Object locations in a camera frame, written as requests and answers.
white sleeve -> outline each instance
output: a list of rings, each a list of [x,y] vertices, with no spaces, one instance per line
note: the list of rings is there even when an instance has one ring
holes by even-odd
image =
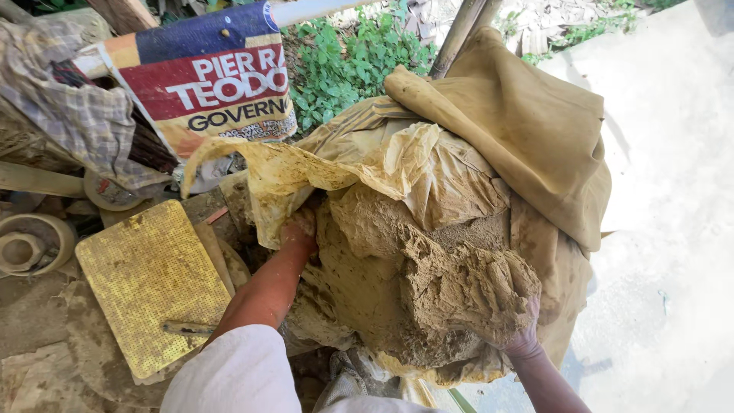
[[[270,326],[217,337],[173,378],[161,413],[300,413],[283,338]]]

white shirt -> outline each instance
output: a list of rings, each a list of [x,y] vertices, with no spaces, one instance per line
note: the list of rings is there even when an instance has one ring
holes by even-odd
[[[239,327],[217,337],[176,374],[161,405],[161,413],[234,412],[301,412],[286,345],[270,326]],[[439,411],[394,398],[360,396],[321,412]]]

human arm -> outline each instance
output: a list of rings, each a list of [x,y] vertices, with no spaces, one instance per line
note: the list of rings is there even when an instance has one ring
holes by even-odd
[[[313,212],[302,209],[280,229],[280,250],[237,291],[222,319],[204,345],[250,324],[278,328],[293,304],[296,287],[308,257],[316,252]]]
[[[527,308],[533,316],[533,322],[520,330],[508,344],[496,347],[509,357],[535,411],[591,412],[538,343],[535,331],[540,310],[539,297],[533,297]]]

human hand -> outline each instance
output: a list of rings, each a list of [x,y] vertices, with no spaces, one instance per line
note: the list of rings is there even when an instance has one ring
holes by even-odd
[[[316,215],[311,209],[301,208],[288,217],[280,227],[280,247],[296,245],[305,248],[308,255],[319,250],[316,244]]]
[[[543,351],[535,334],[538,325],[538,314],[540,313],[540,294],[531,297],[526,308],[532,317],[532,321],[527,327],[515,333],[507,344],[495,345],[490,343],[498,350],[504,351],[510,358],[532,357]]]

blue banner stripe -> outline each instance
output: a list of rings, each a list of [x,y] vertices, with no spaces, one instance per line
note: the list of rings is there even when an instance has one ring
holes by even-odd
[[[228,36],[222,30],[229,31]],[[242,49],[248,37],[278,33],[267,1],[229,7],[135,35],[140,64]]]

